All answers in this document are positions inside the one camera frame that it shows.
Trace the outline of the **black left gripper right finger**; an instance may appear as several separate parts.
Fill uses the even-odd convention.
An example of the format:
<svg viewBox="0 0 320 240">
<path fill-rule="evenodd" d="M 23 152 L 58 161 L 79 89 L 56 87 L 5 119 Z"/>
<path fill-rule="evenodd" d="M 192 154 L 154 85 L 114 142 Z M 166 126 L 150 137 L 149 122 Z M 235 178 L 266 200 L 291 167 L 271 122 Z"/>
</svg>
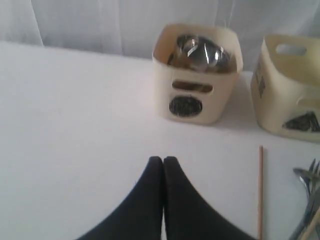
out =
<svg viewBox="0 0 320 240">
<path fill-rule="evenodd" d="M 164 219 L 168 240 L 253 240 L 198 193 L 178 159 L 163 160 L 165 179 Z"/>
</svg>

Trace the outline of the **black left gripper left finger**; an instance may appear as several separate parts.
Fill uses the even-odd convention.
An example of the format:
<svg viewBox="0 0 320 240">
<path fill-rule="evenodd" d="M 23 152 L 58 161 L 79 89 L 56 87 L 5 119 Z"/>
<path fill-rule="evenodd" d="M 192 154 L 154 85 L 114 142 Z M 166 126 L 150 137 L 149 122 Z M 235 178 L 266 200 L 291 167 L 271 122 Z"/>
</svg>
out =
<svg viewBox="0 0 320 240">
<path fill-rule="evenodd" d="M 80 240 L 160 240 L 164 201 L 163 161 L 151 156 L 134 188 Z"/>
</svg>

